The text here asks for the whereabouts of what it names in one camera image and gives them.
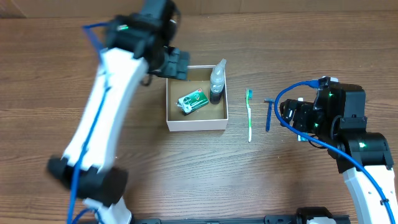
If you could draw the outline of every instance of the green soap package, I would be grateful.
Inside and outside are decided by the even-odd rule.
[[[184,115],[188,115],[195,110],[206,106],[209,103],[206,95],[201,89],[198,89],[186,96],[178,99],[177,106],[181,107]]]

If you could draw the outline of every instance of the clear bottle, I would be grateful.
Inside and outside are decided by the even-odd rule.
[[[223,96],[223,90],[225,85],[225,65],[226,60],[223,59],[210,75],[210,103],[218,104]]]

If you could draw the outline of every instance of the wooden table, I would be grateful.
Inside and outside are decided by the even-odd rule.
[[[80,26],[108,19],[0,20],[0,223],[64,223],[69,191],[45,166],[71,140],[95,77],[98,62]],[[398,161],[397,27],[397,12],[183,17],[174,44],[191,53],[192,65],[228,60],[228,127],[170,133],[165,80],[140,86],[116,159],[129,171],[128,208],[136,218],[171,219],[325,206],[356,223],[335,161],[326,150],[297,142],[274,115],[266,133],[263,101],[323,75],[361,85],[368,131],[383,133]],[[251,143],[246,88],[254,90]],[[315,92],[302,87],[287,94],[300,96],[312,101]]]

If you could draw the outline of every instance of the toothbrush handle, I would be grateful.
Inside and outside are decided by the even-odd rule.
[[[272,113],[272,103],[269,102],[269,104],[268,104],[268,115],[267,115],[266,131],[269,131],[269,128],[271,127],[271,113]]]
[[[249,142],[251,142],[251,109],[248,108],[248,121],[249,121]]]

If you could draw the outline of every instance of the plastic bottle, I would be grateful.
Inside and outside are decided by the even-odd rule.
[[[210,75],[210,103],[218,104],[223,96],[225,85],[225,64],[226,60],[223,59]]]

